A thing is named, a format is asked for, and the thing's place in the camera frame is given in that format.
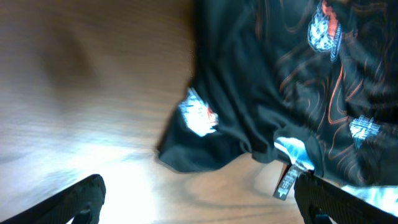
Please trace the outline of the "black orange patterned jersey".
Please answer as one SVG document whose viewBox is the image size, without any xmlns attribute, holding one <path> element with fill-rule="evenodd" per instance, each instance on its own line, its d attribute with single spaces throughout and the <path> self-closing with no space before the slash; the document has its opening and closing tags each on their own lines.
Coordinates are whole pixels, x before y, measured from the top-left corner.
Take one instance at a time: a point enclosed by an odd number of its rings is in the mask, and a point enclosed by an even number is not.
<svg viewBox="0 0 398 224">
<path fill-rule="evenodd" d="M 317 176 L 397 184 L 397 2 L 199 0 L 195 71 L 159 144 L 179 172 L 241 154 L 288 162 L 303 145 Z"/>
</svg>

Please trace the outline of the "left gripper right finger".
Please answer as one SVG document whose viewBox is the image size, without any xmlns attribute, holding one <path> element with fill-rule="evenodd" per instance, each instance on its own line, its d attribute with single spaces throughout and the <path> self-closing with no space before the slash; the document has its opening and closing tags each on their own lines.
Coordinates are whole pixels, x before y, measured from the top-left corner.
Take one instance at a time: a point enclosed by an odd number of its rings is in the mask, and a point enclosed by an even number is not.
<svg viewBox="0 0 398 224">
<path fill-rule="evenodd" d="M 311 174 L 300 175 L 294 190 L 305 224 L 397 224 L 397 217 Z"/>
</svg>

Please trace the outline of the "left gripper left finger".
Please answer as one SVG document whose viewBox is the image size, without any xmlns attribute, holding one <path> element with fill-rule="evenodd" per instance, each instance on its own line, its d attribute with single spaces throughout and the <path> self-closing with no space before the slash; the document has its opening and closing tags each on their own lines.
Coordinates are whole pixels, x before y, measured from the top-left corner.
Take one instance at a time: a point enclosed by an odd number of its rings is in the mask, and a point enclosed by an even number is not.
<svg viewBox="0 0 398 224">
<path fill-rule="evenodd" d="M 98 224 L 106 187 L 93 174 L 1 224 Z"/>
</svg>

